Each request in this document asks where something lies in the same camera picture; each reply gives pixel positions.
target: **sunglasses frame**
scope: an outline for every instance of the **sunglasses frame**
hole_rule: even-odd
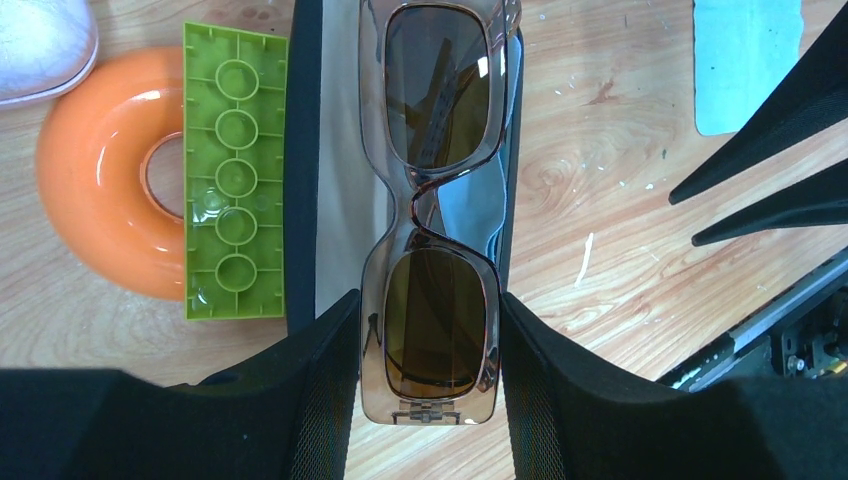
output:
[[[508,5],[516,6],[516,0]],[[508,20],[520,13],[503,0],[362,0],[359,18],[360,129],[369,163],[389,190],[393,211],[389,229],[377,242],[362,275],[361,380],[362,407],[373,422],[384,424],[477,424],[495,407],[500,368],[500,282],[492,262],[423,225],[416,214],[425,194],[491,160],[503,144],[507,112]],[[386,38],[390,21],[403,9],[452,8],[473,17],[480,26],[489,61],[489,105],[486,129],[472,154],[453,165],[422,169],[404,162],[394,148],[388,126],[385,91]],[[474,386],[462,395],[431,399],[404,397],[389,386],[384,318],[388,282],[400,260],[412,252],[432,249],[457,256],[477,273],[485,303],[483,357]]]

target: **white paint stain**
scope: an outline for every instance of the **white paint stain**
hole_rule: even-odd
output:
[[[583,281],[583,277],[586,276],[586,271],[589,270],[589,256],[592,255],[592,243],[595,240],[595,232],[591,232],[589,234],[589,238],[586,239],[586,244],[583,248],[583,265],[580,267],[580,273],[577,274],[577,280],[574,281],[574,287],[580,287],[580,282]]]

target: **white shoe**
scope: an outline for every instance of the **white shoe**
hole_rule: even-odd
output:
[[[76,87],[98,47],[86,0],[0,0],[0,110]]]

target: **wooden table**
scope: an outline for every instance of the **wooden table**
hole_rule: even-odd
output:
[[[184,20],[285,35],[292,1],[92,3],[107,58],[178,45]],[[803,49],[842,3],[805,0]],[[843,123],[669,206],[671,188],[727,140],[694,127],[691,2],[525,0],[522,25],[510,290],[561,333],[654,379],[848,244],[848,228],[826,227],[690,245],[696,231],[841,160],[848,146]],[[344,54],[335,51],[325,55]],[[281,320],[187,323],[181,305],[123,291],[81,265],[36,193],[33,153],[48,109],[0,117],[0,366],[109,366],[163,385],[196,382],[285,335]],[[163,198],[177,195],[179,158],[156,168]],[[357,405],[347,468],[348,478],[512,478],[503,396],[490,422],[459,429],[374,425]]]

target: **black mesh fabric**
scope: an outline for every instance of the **black mesh fabric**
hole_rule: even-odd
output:
[[[359,363],[358,322],[346,322],[321,353],[302,400],[292,479],[342,478],[350,439]]]
[[[519,479],[848,478],[848,382],[733,379],[695,394],[632,375],[501,303]]]
[[[0,478],[341,478],[358,319],[352,291],[199,385],[0,370]]]
[[[556,397],[548,366],[536,355],[516,325],[501,322],[501,352],[506,412],[515,471],[520,478],[564,478],[564,432],[554,417]]]

